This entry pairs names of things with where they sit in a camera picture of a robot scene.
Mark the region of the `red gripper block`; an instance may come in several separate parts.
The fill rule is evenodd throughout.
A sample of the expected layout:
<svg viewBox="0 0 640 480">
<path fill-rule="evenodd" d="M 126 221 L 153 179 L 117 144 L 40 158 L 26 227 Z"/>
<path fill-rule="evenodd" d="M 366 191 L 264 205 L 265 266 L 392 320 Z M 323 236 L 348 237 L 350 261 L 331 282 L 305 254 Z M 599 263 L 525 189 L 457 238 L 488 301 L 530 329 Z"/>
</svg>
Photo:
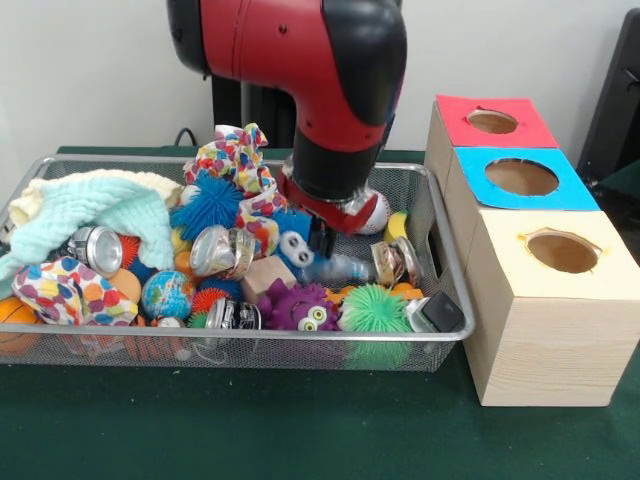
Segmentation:
<svg viewBox="0 0 640 480">
<path fill-rule="evenodd" d="M 333 253 L 336 231 L 347 235 L 357 233 L 377 206 L 378 196 L 366 191 L 357 193 L 346 202 L 314 198 L 295 183 L 288 170 L 277 175 L 277 183 L 280 192 L 289 202 L 313 215 L 308 245 L 312 251 L 319 251 L 324 258 L 330 258 Z"/>
</svg>

